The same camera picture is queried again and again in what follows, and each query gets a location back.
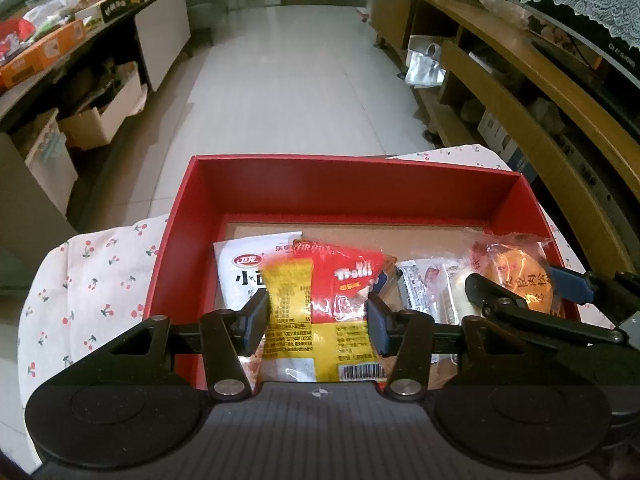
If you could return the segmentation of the meat floss cake packet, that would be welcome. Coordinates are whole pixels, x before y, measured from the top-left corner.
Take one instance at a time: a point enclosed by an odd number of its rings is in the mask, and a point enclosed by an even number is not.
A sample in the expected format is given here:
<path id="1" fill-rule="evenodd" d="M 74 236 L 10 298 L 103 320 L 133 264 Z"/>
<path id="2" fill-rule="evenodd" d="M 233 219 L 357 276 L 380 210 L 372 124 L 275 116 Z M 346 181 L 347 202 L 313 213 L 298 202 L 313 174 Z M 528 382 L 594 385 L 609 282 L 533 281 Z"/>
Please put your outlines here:
<path id="1" fill-rule="evenodd" d="M 546 255 L 550 238 L 524 233 L 470 233 L 469 240 L 473 272 L 524 298 L 530 310 L 564 318 Z"/>

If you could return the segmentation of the white small bread snack packet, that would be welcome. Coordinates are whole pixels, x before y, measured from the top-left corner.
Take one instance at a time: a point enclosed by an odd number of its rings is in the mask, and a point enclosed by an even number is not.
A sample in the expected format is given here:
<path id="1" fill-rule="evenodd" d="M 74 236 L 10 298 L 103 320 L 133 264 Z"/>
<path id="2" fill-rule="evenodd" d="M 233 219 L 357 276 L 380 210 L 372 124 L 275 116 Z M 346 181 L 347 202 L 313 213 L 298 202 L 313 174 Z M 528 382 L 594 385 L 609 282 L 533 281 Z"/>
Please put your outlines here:
<path id="1" fill-rule="evenodd" d="M 300 231 L 254 235 L 213 244 L 224 307 L 239 311 L 264 288 L 260 267 L 273 254 L 286 254 L 300 240 Z"/>

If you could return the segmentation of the grey coffee table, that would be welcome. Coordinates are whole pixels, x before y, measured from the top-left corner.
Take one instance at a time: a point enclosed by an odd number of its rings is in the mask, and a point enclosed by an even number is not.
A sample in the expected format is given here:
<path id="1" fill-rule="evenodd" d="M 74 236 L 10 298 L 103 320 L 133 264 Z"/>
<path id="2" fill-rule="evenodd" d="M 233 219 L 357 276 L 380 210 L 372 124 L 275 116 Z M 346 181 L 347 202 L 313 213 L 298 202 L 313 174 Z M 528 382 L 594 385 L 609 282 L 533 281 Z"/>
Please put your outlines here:
<path id="1" fill-rule="evenodd" d="M 114 166 L 137 96 L 115 92 L 104 110 L 91 108 L 91 92 L 110 68 L 134 66 L 132 78 L 156 90 L 191 36 L 186 0 L 149 0 L 96 32 L 62 65 L 31 84 L 1 116 L 10 131 L 1 136 L 1 255 L 33 274 L 54 246 L 83 228 Z M 53 112 L 79 179 L 70 204 L 60 208 L 28 169 L 16 147 L 19 128 Z"/>

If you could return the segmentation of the red cardboard tray box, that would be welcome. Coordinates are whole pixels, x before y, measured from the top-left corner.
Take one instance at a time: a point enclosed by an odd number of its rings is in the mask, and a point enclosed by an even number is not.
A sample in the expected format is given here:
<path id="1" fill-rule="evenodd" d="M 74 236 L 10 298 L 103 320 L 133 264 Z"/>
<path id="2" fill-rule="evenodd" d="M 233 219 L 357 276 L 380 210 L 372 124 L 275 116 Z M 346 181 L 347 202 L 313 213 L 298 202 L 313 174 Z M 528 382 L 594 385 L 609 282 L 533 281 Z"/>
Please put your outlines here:
<path id="1" fill-rule="evenodd" d="M 462 252 L 472 231 L 532 234 L 563 262 L 516 172 L 379 157 L 196 156 L 168 217 L 145 312 L 196 323 L 221 305 L 214 245 L 299 231 L 399 260 Z"/>

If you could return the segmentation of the white storage bin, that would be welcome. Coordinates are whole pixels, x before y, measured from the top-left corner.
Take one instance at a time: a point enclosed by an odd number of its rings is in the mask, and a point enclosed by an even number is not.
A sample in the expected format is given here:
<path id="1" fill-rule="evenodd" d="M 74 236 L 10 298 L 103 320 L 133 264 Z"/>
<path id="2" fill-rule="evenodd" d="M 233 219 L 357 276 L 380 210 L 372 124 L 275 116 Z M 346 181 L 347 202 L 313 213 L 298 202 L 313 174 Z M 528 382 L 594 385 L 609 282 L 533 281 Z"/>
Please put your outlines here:
<path id="1" fill-rule="evenodd" d="M 117 65 L 100 88 L 88 94 L 70 117 L 58 125 L 74 148 L 87 151 L 110 144 L 120 126 L 145 107 L 148 88 L 140 80 L 136 62 Z"/>

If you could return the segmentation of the orange flat snack box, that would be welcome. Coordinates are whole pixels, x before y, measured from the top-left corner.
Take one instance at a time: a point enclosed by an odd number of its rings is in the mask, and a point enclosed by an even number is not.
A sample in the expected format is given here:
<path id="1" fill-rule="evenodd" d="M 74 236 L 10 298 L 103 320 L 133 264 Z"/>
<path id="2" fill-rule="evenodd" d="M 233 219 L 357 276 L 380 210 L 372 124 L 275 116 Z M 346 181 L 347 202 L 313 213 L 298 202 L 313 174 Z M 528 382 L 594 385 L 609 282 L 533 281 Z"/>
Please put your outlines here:
<path id="1" fill-rule="evenodd" d="M 11 89 L 20 82 L 42 72 L 54 64 L 62 55 L 70 52 L 85 39 L 84 23 L 76 20 L 59 27 L 39 39 L 11 61 L 1 66 L 3 87 Z"/>

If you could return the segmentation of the silver foil bag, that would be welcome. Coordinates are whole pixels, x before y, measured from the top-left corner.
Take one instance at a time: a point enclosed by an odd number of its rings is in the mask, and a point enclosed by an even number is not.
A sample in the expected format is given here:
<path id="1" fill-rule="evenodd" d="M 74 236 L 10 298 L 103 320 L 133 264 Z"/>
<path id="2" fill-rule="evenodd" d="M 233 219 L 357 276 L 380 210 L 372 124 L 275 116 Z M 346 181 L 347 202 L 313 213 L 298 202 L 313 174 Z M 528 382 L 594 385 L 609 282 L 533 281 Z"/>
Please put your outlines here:
<path id="1" fill-rule="evenodd" d="M 444 40 L 439 36 L 410 36 L 405 73 L 408 86 L 431 89 L 442 85 L 446 76 L 446 70 L 440 62 Z"/>

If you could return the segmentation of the black television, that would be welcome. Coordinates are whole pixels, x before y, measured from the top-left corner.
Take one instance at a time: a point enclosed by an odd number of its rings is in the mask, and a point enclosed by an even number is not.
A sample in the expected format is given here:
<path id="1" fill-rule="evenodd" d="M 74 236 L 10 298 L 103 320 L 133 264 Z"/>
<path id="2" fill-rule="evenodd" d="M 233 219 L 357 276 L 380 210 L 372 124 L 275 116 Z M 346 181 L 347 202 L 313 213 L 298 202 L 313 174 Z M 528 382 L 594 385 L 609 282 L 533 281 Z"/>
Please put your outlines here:
<path id="1" fill-rule="evenodd" d="M 608 30 L 585 16 L 577 15 L 569 6 L 557 6 L 551 0 L 539 2 L 516 0 L 542 14 L 596 50 L 620 70 L 633 84 L 639 83 L 639 46 L 629 47 L 624 40 L 614 38 Z"/>

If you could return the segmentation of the red plastic bag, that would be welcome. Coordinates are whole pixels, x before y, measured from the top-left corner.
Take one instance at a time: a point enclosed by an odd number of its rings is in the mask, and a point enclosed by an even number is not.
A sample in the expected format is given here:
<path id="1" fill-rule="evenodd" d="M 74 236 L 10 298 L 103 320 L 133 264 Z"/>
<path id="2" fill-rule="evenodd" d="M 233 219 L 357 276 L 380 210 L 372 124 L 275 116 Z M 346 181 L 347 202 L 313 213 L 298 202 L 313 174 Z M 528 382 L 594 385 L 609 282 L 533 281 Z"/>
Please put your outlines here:
<path id="1" fill-rule="evenodd" d="M 24 18 L 11 18 L 0 23 L 0 53 L 2 58 L 10 55 L 35 33 L 35 25 Z"/>

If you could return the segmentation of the long wooden tv cabinet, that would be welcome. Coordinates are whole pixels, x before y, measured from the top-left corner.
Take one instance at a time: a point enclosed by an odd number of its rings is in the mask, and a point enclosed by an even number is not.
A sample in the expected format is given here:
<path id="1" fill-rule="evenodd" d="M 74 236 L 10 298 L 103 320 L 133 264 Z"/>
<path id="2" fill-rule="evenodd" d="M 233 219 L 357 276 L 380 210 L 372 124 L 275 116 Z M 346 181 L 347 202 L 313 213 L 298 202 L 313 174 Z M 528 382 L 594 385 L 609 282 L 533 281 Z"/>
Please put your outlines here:
<path id="1" fill-rule="evenodd" d="M 544 206 L 592 270 L 639 269 L 639 142 L 520 29 L 470 0 L 372 0 L 380 47 L 442 43 L 446 74 L 414 94 L 447 146 L 506 133 L 533 169 Z"/>

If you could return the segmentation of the cherry print tablecloth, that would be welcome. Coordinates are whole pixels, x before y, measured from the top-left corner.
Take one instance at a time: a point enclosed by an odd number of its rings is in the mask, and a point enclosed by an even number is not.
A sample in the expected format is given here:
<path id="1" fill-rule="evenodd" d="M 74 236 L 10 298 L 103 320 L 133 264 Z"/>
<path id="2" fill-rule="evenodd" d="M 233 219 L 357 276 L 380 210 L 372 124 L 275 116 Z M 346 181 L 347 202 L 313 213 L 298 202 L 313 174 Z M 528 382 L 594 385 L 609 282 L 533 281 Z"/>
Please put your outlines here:
<path id="1" fill-rule="evenodd" d="M 477 144 L 386 159 L 511 171 L 498 155 Z M 582 263 L 573 249 L 544 207 L 540 208 L 563 258 L 561 266 L 580 270 Z M 46 380 L 153 316 L 146 314 L 145 305 L 168 217 L 166 214 L 131 226 L 80 234 L 46 255 L 18 326 L 17 363 L 23 399 Z M 469 235 L 464 242 L 462 252 L 423 257 L 461 260 L 456 292 L 462 291 L 463 274 L 469 269 Z"/>

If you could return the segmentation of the white Kaprons wafer packet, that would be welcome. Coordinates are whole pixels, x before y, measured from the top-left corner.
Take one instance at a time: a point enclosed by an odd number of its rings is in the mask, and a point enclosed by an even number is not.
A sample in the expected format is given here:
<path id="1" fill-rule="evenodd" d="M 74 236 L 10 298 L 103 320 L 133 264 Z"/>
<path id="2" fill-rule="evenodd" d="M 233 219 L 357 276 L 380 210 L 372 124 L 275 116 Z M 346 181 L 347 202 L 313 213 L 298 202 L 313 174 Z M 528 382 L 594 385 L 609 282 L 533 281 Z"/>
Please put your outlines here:
<path id="1" fill-rule="evenodd" d="M 431 315 L 439 324 L 460 325 L 463 302 L 456 298 L 457 258 L 431 257 L 398 262 L 398 288 L 404 309 Z"/>

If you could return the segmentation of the red yellow Trolli packet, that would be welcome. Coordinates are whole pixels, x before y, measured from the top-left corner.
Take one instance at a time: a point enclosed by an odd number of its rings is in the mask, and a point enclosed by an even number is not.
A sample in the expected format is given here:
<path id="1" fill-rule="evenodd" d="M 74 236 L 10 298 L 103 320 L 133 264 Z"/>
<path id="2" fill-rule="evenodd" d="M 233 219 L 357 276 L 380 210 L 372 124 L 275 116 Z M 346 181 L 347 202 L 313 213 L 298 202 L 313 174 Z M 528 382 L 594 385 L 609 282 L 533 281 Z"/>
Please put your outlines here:
<path id="1" fill-rule="evenodd" d="M 264 382 L 386 382 L 368 334 L 366 302 L 390 282 L 379 250 L 296 240 L 260 268 L 270 301 Z"/>

